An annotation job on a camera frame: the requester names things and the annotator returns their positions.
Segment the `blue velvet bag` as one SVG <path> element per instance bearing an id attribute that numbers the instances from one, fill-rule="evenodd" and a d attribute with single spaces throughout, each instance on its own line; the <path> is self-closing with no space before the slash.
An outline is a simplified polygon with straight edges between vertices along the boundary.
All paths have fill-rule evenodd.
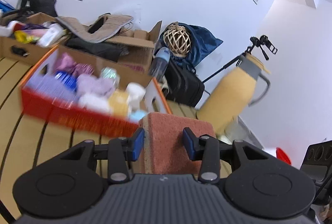
<path id="1" fill-rule="evenodd" d="M 188 71 L 195 73 L 195 67 L 197 67 L 198 64 L 210 55 L 216 48 L 223 44 L 223 41 L 216 38 L 208 29 L 204 27 L 185 23 L 179 23 L 179 25 L 186 27 L 188 33 L 190 34 L 191 49 L 184 58 L 174 56 L 171 52 L 171 58 L 180 68 L 187 69 Z M 163 41 L 163 33 L 161 33 L 159 41 L 163 47 L 168 48 Z"/>

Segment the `white bottle in box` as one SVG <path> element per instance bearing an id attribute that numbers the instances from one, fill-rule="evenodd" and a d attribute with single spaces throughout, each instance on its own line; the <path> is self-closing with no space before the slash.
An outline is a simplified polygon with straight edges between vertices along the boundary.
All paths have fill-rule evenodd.
<path id="1" fill-rule="evenodd" d="M 51 24 L 46 33 L 37 41 L 36 45 L 47 48 L 53 45 L 65 34 L 64 28 L 58 23 Z"/>

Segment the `lavender plush toy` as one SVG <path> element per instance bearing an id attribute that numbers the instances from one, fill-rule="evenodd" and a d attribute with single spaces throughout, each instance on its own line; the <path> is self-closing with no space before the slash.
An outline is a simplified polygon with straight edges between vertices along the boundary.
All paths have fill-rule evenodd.
<path id="1" fill-rule="evenodd" d="M 97 78 L 94 75 L 81 74 L 77 78 L 77 95 L 94 94 L 108 98 L 116 90 L 114 80 Z"/>

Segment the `light blue plush toy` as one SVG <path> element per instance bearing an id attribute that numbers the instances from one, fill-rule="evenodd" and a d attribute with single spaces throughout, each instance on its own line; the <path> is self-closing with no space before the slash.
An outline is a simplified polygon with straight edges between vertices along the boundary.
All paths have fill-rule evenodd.
<path id="1" fill-rule="evenodd" d="M 128 121 L 133 122 L 133 123 L 137 123 L 139 122 L 141 119 L 143 119 L 148 113 L 144 110 L 136 110 L 136 111 L 132 111 L 129 115 L 128 115 Z"/>

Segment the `clear drinking glass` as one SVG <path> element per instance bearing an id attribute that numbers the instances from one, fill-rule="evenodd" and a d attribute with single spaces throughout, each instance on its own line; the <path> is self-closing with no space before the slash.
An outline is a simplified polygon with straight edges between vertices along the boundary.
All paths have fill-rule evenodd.
<path id="1" fill-rule="evenodd" d="M 247 136 L 245 129 L 238 121 L 232 121 L 219 136 L 219 139 L 226 144 L 232 144 L 233 140 L 243 140 Z"/>

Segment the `woven rattan ball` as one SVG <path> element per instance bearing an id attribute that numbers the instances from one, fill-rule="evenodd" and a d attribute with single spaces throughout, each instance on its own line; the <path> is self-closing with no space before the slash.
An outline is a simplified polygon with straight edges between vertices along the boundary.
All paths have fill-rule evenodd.
<path id="1" fill-rule="evenodd" d="M 191 49 L 191 37 L 186 27 L 178 22 L 167 26 L 163 33 L 163 41 L 174 56 L 184 58 Z"/>

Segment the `red orange cardboard box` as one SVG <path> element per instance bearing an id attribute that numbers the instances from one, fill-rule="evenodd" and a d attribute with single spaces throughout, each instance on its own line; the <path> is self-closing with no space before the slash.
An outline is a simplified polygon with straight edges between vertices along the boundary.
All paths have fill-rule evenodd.
<path id="1" fill-rule="evenodd" d="M 171 110 L 154 77 L 58 46 L 20 85 L 25 114 L 109 137 L 129 137 L 151 112 Z"/>

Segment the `blue water bottle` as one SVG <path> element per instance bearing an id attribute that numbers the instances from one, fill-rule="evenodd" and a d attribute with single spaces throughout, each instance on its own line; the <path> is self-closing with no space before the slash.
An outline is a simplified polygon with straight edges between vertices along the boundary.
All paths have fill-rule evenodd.
<path id="1" fill-rule="evenodd" d="M 171 52 L 169 48 L 163 47 L 158 50 L 152 61 L 152 64 L 149 68 L 149 75 L 156 78 L 158 82 L 163 78 L 165 74 L 170 57 Z"/>

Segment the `red beige sponge brick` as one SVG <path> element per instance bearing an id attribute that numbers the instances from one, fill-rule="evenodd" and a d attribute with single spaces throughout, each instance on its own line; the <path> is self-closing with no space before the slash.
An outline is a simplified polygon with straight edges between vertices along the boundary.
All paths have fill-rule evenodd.
<path id="1" fill-rule="evenodd" d="M 198 175 L 200 161 L 189 160 L 182 143 L 182 131 L 188 127 L 195 136 L 215 137 L 210 123 L 172 114 L 148 113 L 140 120 L 145 131 L 144 148 L 132 164 L 135 173 Z"/>

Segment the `mint green scrunchie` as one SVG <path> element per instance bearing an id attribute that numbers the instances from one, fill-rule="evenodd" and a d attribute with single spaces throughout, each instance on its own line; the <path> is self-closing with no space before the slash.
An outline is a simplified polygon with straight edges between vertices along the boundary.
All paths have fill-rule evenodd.
<path id="1" fill-rule="evenodd" d="M 116 69 L 110 67 L 104 67 L 100 72 L 101 78 L 112 79 L 114 84 L 118 86 L 120 81 L 120 76 L 118 75 Z"/>

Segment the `black clothing in box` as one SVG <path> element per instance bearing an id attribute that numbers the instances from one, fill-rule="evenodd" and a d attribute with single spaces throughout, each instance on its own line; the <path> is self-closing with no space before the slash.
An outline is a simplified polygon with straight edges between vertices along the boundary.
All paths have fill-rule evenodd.
<path id="1" fill-rule="evenodd" d="M 129 50 L 125 45 L 108 42 L 91 43 L 78 37 L 70 38 L 65 43 L 65 46 L 114 62 L 117 62 L 121 56 L 126 56 L 129 54 Z"/>

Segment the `small brown cardboard box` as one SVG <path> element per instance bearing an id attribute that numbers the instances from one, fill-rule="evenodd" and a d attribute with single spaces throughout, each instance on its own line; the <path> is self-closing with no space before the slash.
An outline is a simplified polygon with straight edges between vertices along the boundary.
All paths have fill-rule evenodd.
<path id="1" fill-rule="evenodd" d="M 1 25 L 9 25 L 11 21 L 18 21 L 18 14 L 11 14 L 1 19 Z M 55 18 L 45 13 L 29 15 L 23 21 L 26 25 L 43 25 L 45 22 L 55 22 Z M 19 33 L 18 39 L 14 32 L 11 36 L 1 36 L 1 58 L 9 58 L 15 61 L 22 61 L 27 64 L 37 63 L 46 53 L 57 45 L 62 45 L 68 40 L 64 35 L 53 44 L 43 47 L 37 45 L 37 38 L 32 33 Z"/>

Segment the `white foam cylinder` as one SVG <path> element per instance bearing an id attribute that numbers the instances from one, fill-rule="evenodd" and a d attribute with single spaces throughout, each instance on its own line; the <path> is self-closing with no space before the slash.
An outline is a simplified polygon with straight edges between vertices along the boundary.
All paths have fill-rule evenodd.
<path id="1" fill-rule="evenodd" d="M 129 94 L 128 104 L 132 109 L 140 109 L 140 102 L 146 94 L 146 89 L 139 83 L 131 82 L 127 85 L 126 92 Z"/>

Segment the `yellow white plush toy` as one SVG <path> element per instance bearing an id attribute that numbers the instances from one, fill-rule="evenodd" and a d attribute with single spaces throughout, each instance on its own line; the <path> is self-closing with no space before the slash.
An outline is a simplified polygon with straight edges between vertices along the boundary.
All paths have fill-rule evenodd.
<path id="1" fill-rule="evenodd" d="M 100 113 L 127 117 L 132 111 L 128 104 L 129 94 L 122 90 L 115 90 L 108 98 L 94 94 L 85 94 L 78 100 L 78 106 Z"/>

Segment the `red bucket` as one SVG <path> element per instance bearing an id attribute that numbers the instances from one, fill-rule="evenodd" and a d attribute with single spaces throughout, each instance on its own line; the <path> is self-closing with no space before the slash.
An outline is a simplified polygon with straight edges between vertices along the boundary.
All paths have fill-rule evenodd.
<path id="1" fill-rule="evenodd" d="M 288 165 L 292 165 L 289 156 L 282 150 L 282 148 L 276 148 L 276 158 L 287 163 Z"/>

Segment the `large brown cardboard box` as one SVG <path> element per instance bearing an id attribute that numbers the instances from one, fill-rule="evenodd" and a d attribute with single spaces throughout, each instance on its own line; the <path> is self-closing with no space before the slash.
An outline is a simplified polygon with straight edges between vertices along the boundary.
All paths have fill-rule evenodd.
<path id="1" fill-rule="evenodd" d="M 105 42 L 125 45 L 129 54 L 121 56 L 116 63 L 146 73 L 153 60 L 155 44 L 158 40 L 162 21 L 157 22 L 149 32 L 143 30 L 121 31 L 119 35 Z"/>

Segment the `purple satin scrunchie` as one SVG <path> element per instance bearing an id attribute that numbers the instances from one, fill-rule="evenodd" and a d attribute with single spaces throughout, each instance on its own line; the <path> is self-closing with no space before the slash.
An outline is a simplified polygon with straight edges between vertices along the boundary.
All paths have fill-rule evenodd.
<path id="1" fill-rule="evenodd" d="M 94 68 L 90 64 L 77 63 L 68 53 L 63 53 L 56 61 L 54 72 L 65 72 L 75 78 L 82 74 L 92 75 Z"/>

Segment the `black suitcase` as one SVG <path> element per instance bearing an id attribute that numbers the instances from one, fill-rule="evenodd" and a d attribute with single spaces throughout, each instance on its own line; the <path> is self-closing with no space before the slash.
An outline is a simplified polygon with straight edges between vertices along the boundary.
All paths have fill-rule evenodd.
<path id="1" fill-rule="evenodd" d="M 164 76 L 169 87 L 167 100 L 193 108 L 196 107 L 203 95 L 205 86 L 195 74 L 187 69 L 180 68 L 170 59 Z"/>

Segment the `yellow thermos jug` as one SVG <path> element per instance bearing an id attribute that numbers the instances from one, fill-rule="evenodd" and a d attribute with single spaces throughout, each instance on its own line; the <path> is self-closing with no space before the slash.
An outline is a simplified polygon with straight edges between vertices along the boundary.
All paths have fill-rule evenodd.
<path id="1" fill-rule="evenodd" d="M 255 56 L 241 55 L 240 64 L 220 80 L 210 97 L 196 111 L 197 119 L 210 123 L 214 132 L 221 135 L 246 107 L 253 106 L 266 96 L 271 82 L 263 72 L 270 71 Z M 253 99 L 260 78 L 265 81 L 266 87 L 259 97 Z"/>

